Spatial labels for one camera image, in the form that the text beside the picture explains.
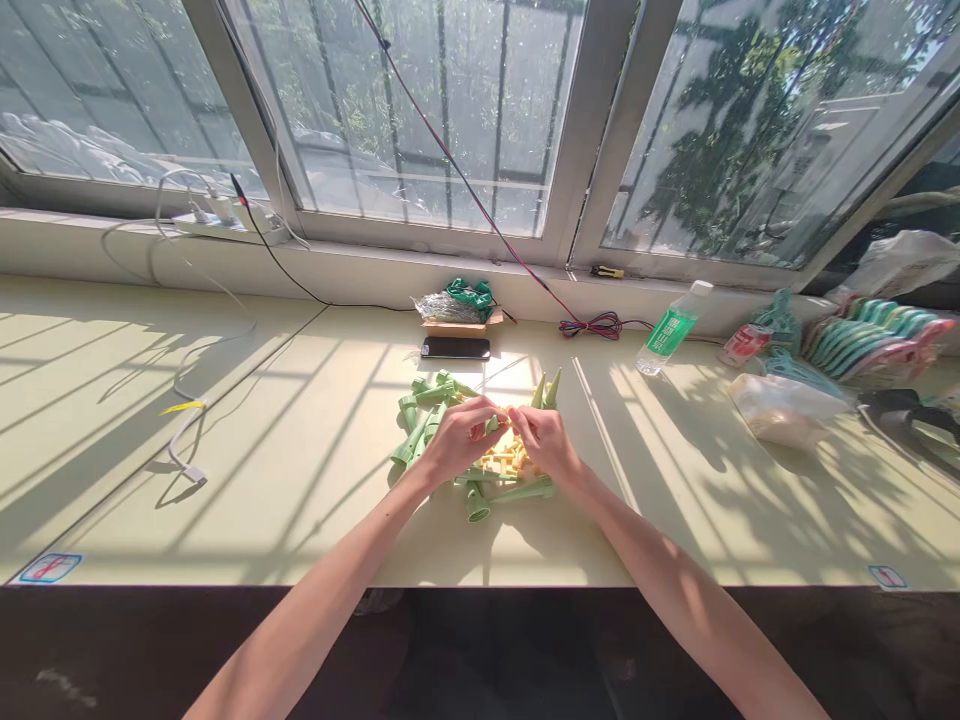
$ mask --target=bottle cap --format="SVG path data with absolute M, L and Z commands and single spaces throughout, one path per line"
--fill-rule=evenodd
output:
M 713 283 L 708 283 L 706 280 L 694 280 L 693 285 L 690 286 L 690 292 L 701 297 L 706 297 L 712 291 Z

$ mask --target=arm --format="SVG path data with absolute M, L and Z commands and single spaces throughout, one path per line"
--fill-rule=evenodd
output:
M 507 431 L 485 397 L 448 410 L 423 456 L 369 515 L 310 568 L 213 678 L 187 720 L 285 718 L 310 685 L 401 528 L 427 496 Z
M 827 714 L 739 605 L 576 454 L 555 411 L 511 410 L 530 458 L 593 517 L 644 598 L 747 720 Z

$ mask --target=person's left hand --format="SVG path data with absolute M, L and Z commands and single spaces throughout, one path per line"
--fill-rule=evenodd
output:
M 494 415 L 500 427 L 484 435 L 484 425 Z M 443 414 L 437 434 L 412 467 L 425 470 L 431 489 L 437 488 L 473 465 L 508 429 L 507 414 L 490 398 L 470 398 Z

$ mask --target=white plastic bag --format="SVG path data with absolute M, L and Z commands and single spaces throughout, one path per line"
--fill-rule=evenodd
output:
M 744 373 L 727 388 L 758 440 L 812 450 L 827 436 L 820 420 L 853 408 L 843 400 L 779 375 Z
M 892 298 L 946 277 L 960 266 L 960 247 L 926 230 L 874 240 L 857 269 L 826 294 L 843 305 L 851 295 Z

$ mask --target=window sill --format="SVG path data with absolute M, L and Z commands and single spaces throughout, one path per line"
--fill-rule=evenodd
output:
M 111 233 L 106 248 L 101 235 L 117 220 L 33 210 L 0 209 L 0 272 L 15 275 L 142 285 L 156 277 L 168 287 L 211 290 L 187 267 L 154 229 L 126 228 Z M 273 264 L 259 245 L 184 237 L 178 243 L 198 264 L 230 290 L 250 295 L 305 298 Z M 373 303 L 410 307 L 411 297 L 436 292 L 455 277 L 487 280 L 500 302 L 521 320 L 559 322 L 569 319 L 523 268 L 514 263 L 416 253 L 405 250 L 311 242 L 275 248 L 280 262 L 317 296 L 339 303 Z M 614 310 L 624 320 L 656 322 L 681 297 L 687 283 L 654 279 L 611 280 L 582 271 L 535 267 L 535 271 L 581 319 Z M 717 288 L 715 302 L 697 325 L 699 334 L 728 337 L 752 312 L 770 302 L 771 293 Z M 829 315 L 836 306 L 823 298 L 796 296 L 793 310 L 802 323 Z M 950 336 L 950 354 L 960 354 L 960 329 Z

